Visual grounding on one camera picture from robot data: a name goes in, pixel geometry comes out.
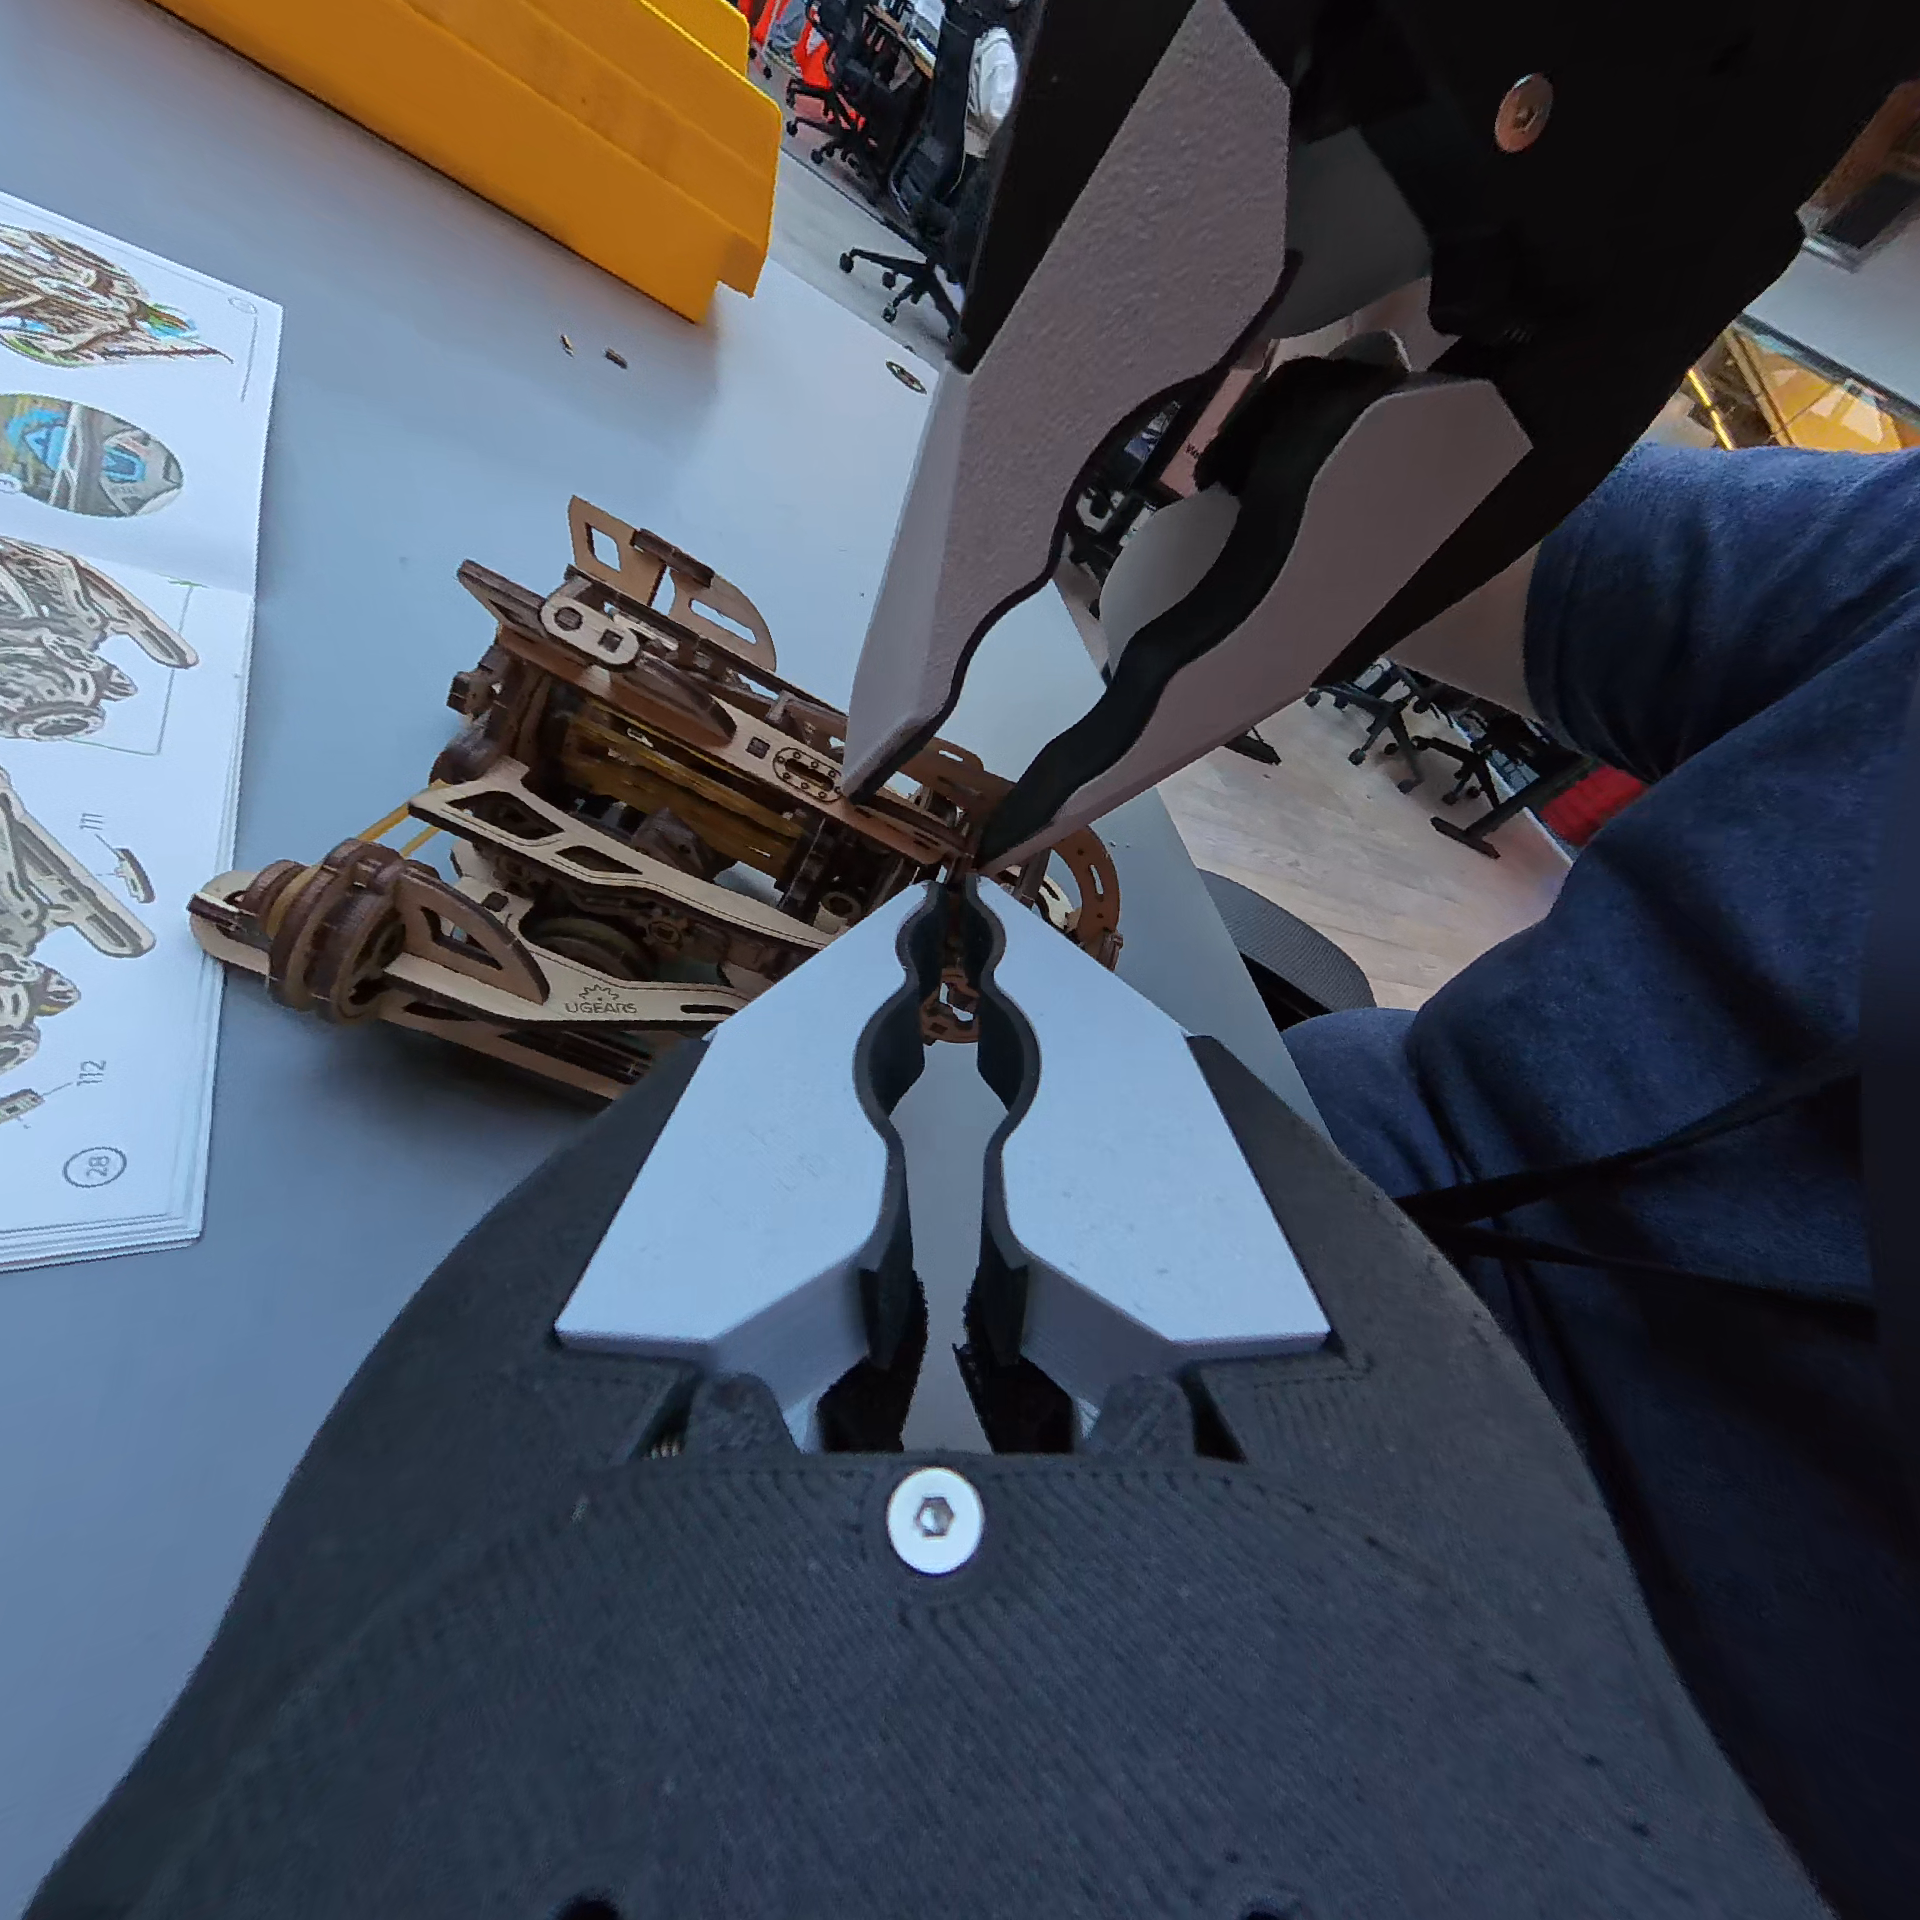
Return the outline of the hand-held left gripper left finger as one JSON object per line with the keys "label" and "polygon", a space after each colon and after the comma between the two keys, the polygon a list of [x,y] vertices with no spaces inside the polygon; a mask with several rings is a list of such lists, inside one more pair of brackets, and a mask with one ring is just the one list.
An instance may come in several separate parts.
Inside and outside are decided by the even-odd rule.
{"label": "hand-held left gripper left finger", "polygon": [[717,1027],[560,1311],[561,1344],[753,1377],[802,1446],[897,1449],[928,1343],[894,1108],[948,897],[909,890]]}

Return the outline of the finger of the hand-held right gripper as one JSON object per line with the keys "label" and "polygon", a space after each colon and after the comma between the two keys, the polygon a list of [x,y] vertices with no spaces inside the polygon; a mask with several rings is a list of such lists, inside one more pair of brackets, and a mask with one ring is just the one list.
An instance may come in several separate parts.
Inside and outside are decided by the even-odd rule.
{"label": "finger of the hand-held right gripper", "polygon": [[938,732],[1052,578],[1096,454],[1277,300],[1295,58],[1295,6],[1041,6],[855,670],[847,796]]}
{"label": "finger of the hand-held right gripper", "polygon": [[1105,688],[994,809],[984,874],[1302,698],[1528,454],[1492,382],[1350,356],[1284,363],[1252,420],[1112,566]]}

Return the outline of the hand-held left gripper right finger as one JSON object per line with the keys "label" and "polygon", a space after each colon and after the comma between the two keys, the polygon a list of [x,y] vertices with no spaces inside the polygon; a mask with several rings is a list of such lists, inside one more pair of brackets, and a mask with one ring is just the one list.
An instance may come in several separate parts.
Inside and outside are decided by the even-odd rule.
{"label": "hand-held left gripper right finger", "polygon": [[1330,1321],[1192,1050],[1001,887],[956,908],[1006,1115],[956,1361],[994,1451],[1072,1451],[1109,1392],[1318,1353]]}

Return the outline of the wooden submarine model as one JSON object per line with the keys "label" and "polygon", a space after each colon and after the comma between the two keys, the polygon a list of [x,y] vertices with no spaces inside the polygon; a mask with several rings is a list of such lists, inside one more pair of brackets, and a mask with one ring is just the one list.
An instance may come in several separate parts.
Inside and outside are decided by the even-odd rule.
{"label": "wooden submarine model", "polygon": [[903,890],[966,872],[1010,783],[933,739],[873,798],[846,715],[776,672],[702,561],[566,506],[551,592],[465,563],[494,618],[428,787],[313,863],[208,881],[198,947],[332,1025],[442,1039],[617,1098]]}

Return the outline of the black background office chair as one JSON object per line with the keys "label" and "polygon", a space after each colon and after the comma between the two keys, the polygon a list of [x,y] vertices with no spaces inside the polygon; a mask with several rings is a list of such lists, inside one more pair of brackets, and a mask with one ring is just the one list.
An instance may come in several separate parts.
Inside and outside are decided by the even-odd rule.
{"label": "black background office chair", "polygon": [[1416,672],[1399,668],[1381,659],[1368,676],[1330,679],[1313,684],[1302,703],[1313,708],[1330,704],[1335,712],[1353,708],[1367,715],[1367,736],[1349,754],[1353,767],[1367,761],[1368,752],[1377,751],[1383,756],[1396,756],[1402,775],[1396,775],[1399,793],[1410,793],[1424,784],[1424,756],[1442,754],[1453,761],[1455,778],[1452,788],[1442,796],[1442,806],[1453,808],[1460,798],[1476,788],[1492,812],[1501,808],[1497,793],[1495,769],[1476,743],[1457,736],[1432,736],[1410,732],[1410,723],[1421,713],[1432,713],[1432,687]]}
{"label": "black background office chair", "polygon": [[968,75],[973,48],[982,33],[984,18],[968,6],[944,7],[928,102],[914,136],[904,142],[903,156],[888,174],[887,200],[903,215],[903,227],[895,232],[919,251],[914,257],[887,257],[868,248],[855,248],[839,257],[840,273],[852,273],[856,262],[871,262],[882,271],[887,286],[903,280],[894,300],[880,312],[884,326],[895,322],[900,306],[929,297],[945,327],[958,327],[958,310],[941,275],[953,273],[953,194],[968,162]]}

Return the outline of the black mesh office chair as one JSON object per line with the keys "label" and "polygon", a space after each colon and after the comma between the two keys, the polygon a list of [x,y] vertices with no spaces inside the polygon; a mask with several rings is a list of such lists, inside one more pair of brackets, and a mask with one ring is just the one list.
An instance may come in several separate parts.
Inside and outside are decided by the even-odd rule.
{"label": "black mesh office chair", "polygon": [[1197,876],[1276,1028],[1375,1009],[1367,975],[1330,938],[1228,876]]}

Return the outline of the stacked yellow plastic bins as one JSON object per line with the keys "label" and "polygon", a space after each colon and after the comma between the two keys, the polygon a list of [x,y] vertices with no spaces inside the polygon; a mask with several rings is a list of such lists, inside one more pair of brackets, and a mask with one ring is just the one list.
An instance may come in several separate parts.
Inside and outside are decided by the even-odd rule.
{"label": "stacked yellow plastic bins", "polygon": [[782,115],[733,6],[164,10],[685,320],[757,291]]}

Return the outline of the illustrated instruction booklet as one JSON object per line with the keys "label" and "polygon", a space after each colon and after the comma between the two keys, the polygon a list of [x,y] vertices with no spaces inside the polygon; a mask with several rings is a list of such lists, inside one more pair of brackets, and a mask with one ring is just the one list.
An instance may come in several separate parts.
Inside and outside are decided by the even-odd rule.
{"label": "illustrated instruction booklet", "polygon": [[2,1266],[192,1242],[281,310],[5,198]]}

